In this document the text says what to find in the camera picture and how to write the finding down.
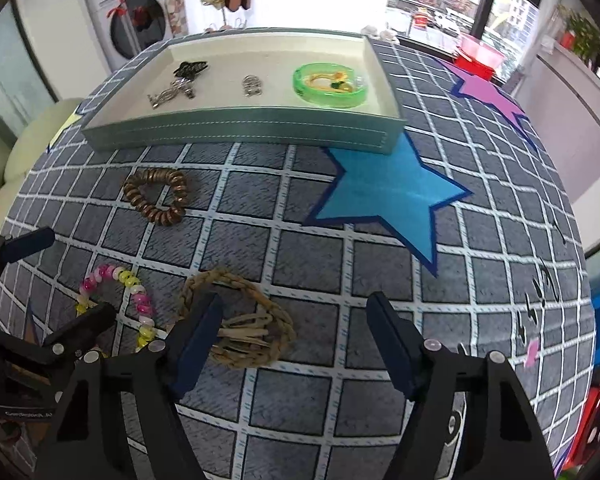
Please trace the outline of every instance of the gray grid tablecloth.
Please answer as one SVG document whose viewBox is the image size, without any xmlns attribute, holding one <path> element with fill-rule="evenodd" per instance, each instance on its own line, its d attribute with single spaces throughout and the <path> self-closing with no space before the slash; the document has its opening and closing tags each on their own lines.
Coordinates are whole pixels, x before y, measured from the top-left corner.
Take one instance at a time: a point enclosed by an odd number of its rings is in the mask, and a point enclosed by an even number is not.
<svg viewBox="0 0 600 480">
<path fill-rule="evenodd" d="M 510 357 L 555 459 L 576 431 L 594 343 L 584 253 L 560 179 L 528 123 L 539 153 L 489 108 L 450 95 L 455 78 L 435 60 L 374 47 L 423 161 L 474 192 L 436 212 L 437 278 L 378 224 L 301 225 L 336 173 L 319 148 L 229 143 L 93 153 L 77 123 L 37 162 L 2 228 L 18 235 L 48 225 L 57 234 L 52 248 L 6 269 L 2 325 L 21 336 L 30 298 L 40 335 L 56 330 L 75 315 L 85 274 L 114 262 L 138 273 L 164 328 L 187 276 L 228 267 L 289 311 L 299 339 L 270 367 L 206 365 L 178 407 L 202 467 L 218 478 L 371 479 L 381 477 L 411 409 L 388 382 L 366 327 L 365 298 L 381 289 L 424 336 Z M 97 108 L 93 100 L 102 101 L 121 73 L 82 108 Z M 155 166 L 183 169 L 192 190 L 186 218 L 171 228 L 147 224 L 120 191 L 130 172 Z M 148 193 L 169 200 L 167 188 Z M 217 289 L 232 312 L 254 309 Z M 138 324 L 128 293 L 107 283 L 97 297 L 120 310 L 101 346 L 132 352 Z M 539 359 L 524 368 L 536 336 Z M 123 400 L 139 478 L 150 478 L 133 399 Z M 462 413 L 462 396 L 456 408 Z M 456 450 L 457 441 L 445 448 L 439 478 L 451 474 Z"/>
</svg>

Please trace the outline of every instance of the silver bolt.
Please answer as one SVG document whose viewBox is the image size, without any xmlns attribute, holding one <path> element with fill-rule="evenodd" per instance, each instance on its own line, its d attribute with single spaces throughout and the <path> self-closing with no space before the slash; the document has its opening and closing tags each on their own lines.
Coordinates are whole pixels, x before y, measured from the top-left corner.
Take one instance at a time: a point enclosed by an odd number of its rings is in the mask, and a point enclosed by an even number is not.
<svg viewBox="0 0 600 480">
<path fill-rule="evenodd" d="M 499 365 L 501 365 L 504 361 L 507 360 L 507 358 L 504 357 L 504 354 L 502 352 L 498 352 L 497 350 L 489 352 L 489 359 L 491 359 L 494 363 L 497 363 Z"/>
<path fill-rule="evenodd" d="M 437 352 L 442 348 L 442 343 L 437 339 L 425 339 L 424 348 L 426 348 L 430 352 Z"/>
<path fill-rule="evenodd" d="M 100 358 L 97 350 L 89 350 L 83 357 L 85 363 L 94 363 Z"/>
<path fill-rule="evenodd" d="M 156 339 L 148 344 L 149 352 L 161 352 L 167 346 L 162 339 Z"/>
</svg>

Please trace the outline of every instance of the brown spiral hair tie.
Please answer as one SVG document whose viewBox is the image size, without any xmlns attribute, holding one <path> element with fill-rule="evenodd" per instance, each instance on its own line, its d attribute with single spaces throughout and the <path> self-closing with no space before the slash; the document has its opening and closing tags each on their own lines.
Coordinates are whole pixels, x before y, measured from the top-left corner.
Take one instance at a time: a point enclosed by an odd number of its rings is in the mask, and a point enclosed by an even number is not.
<svg viewBox="0 0 600 480">
<path fill-rule="evenodd" d="M 166 184 L 173 191 L 173 202 L 167 210 L 158 209 L 140 191 L 142 184 Z M 122 187 L 129 203 L 149 222 L 170 226 L 177 224 L 184 216 L 187 204 L 187 178 L 179 170 L 169 168 L 149 168 L 129 175 Z"/>
</svg>

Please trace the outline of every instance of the green plastic dish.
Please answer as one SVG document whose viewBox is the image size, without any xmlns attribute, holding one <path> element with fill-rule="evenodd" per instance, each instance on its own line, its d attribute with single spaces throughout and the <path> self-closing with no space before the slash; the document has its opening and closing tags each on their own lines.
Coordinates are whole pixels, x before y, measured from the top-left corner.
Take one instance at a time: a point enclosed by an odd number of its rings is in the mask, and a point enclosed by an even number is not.
<svg viewBox="0 0 600 480">
<path fill-rule="evenodd" d="M 354 86 L 353 92 L 321 90 L 305 83 L 305 79 L 315 74 L 344 72 L 347 81 Z M 367 86 L 352 68 L 337 63 L 309 63 L 296 69 L 293 76 L 294 91 L 305 101 L 329 108 L 353 108 L 366 100 Z"/>
</svg>

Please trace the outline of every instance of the green couch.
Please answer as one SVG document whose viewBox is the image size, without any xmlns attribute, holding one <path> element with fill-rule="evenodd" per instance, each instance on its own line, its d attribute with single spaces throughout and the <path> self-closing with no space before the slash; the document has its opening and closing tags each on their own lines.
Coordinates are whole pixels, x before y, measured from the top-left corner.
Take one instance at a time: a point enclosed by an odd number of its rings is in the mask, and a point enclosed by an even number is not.
<svg viewBox="0 0 600 480">
<path fill-rule="evenodd" d="M 24 129 L 14 147 L 0 140 L 0 227 L 27 173 L 82 99 L 65 99 L 44 110 Z"/>
</svg>

